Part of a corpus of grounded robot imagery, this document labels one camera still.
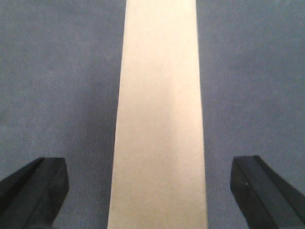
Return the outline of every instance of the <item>gray-blue fabric surface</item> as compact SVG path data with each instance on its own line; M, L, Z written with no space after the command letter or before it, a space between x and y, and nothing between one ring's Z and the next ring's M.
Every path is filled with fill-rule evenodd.
M244 229L233 156L305 193L305 2L198 0L209 229ZM105 229L125 1L0 1L0 179L67 159L58 229Z
M0 1L0 178L67 160L57 229L107 227L124 0Z
M198 0L209 229L247 228L233 156L260 155L305 194L305 1Z

